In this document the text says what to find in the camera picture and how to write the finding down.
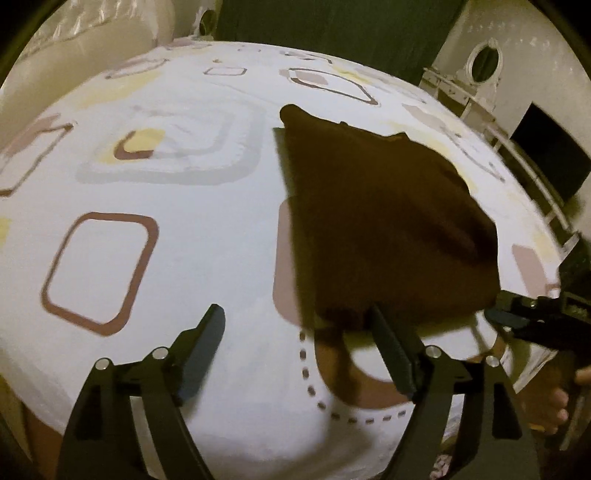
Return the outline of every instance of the brown cloth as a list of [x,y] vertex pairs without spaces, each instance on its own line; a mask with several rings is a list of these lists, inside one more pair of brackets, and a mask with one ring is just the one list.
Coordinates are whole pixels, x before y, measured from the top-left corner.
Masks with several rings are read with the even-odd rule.
[[320,316],[359,327],[376,301],[413,322],[494,304],[495,224],[449,161],[404,133],[382,137],[295,105],[280,116]]

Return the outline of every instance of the metal screw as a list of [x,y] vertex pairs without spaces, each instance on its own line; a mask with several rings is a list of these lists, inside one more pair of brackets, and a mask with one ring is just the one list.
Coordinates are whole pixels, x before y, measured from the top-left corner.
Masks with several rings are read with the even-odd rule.
[[168,356],[168,349],[165,346],[159,346],[152,352],[152,357],[156,360],[164,360]]
[[441,349],[434,345],[430,345],[427,348],[425,348],[425,353],[427,354],[427,356],[430,356],[431,358],[439,358],[441,356]]
[[111,360],[109,360],[108,358],[101,358],[100,360],[96,361],[95,368],[97,370],[106,370],[110,364]]
[[492,355],[486,357],[486,363],[489,364],[492,368],[496,368],[501,364],[499,362],[499,359]]

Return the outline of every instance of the dark green curtain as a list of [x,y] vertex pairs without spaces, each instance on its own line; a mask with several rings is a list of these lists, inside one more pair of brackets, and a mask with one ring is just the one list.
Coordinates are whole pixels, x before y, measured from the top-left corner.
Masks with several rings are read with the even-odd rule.
[[216,39],[327,53],[418,85],[466,0],[223,0]]

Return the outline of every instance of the patterned bedsheet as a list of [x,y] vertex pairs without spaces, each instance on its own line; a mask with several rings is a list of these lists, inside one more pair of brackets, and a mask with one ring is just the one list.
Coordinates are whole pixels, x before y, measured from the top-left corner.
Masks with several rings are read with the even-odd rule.
[[[98,358],[136,361],[218,303],[225,336],[183,407],[214,476],[384,469],[413,408],[368,335],[297,300],[287,103],[443,154],[496,222],[502,287],[553,293],[560,250],[539,211],[426,93],[335,57],[179,39],[90,79],[0,154],[0,374],[42,421],[63,432]],[[481,313],[420,333],[456,358],[497,340]],[[519,390],[552,355],[514,342],[502,363]],[[447,435],[460,412],[458,398]]]

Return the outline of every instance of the human hand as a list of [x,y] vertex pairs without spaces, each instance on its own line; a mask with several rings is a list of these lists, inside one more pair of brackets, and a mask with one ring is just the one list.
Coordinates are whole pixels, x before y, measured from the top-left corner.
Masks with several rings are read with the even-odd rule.
[[591,385],[591,365],[577,370],[574,375],[574,381],[577,385],[581,386]]
[[556,362],[547,363],[517,394],[525,417],[530,424],[543,427],[546,435],[553,435],[566,423],[568,394],[561,388],[563,373]]

